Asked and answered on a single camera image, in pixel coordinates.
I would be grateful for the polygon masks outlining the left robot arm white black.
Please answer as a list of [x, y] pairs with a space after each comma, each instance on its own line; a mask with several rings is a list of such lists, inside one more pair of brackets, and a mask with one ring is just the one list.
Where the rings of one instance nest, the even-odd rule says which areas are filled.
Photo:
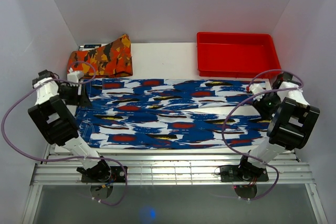
[[111, 168], [80, 136], [75, 118], [77, 107], [91, 106], [86, 91], [79, 84], [82, 77], [81, 71], [73, 71], [67, 75], [70, 81], [67, 83], [57, 81], [57, 75], [49, 70], [39, 72], [32, 81], [37, 100], [28, 114], [49, 144], [80, 157], [79, 173], [94, 181], [106, 182], [111, 179]]

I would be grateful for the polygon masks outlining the blue white red patterned trousers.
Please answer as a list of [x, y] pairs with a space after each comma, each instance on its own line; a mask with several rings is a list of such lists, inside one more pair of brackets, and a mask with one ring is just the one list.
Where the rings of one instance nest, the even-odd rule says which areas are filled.
[[266, 136], [259, 114], [210, 113], [248, 97], [247, 81], [99, 78], [86, 85], [92, 107], [78, 107], [84, 141], [94, 148], [183, 150], [249, 146]]

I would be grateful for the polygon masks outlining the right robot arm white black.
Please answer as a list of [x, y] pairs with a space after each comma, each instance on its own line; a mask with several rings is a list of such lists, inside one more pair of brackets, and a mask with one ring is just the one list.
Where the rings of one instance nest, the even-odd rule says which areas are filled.
[[241, 180], [257, 180], [266, 174], [266, 165], [279, 154], [302, 149], [317, 122], [320, 110], [304, 98], [300, 82], [293, 75], [283, 72], [277, 75], [271, 92], [258, 96], [253, 107], [263, 120], [269, 120], [267, 139], [243, 156], [237, 167]]

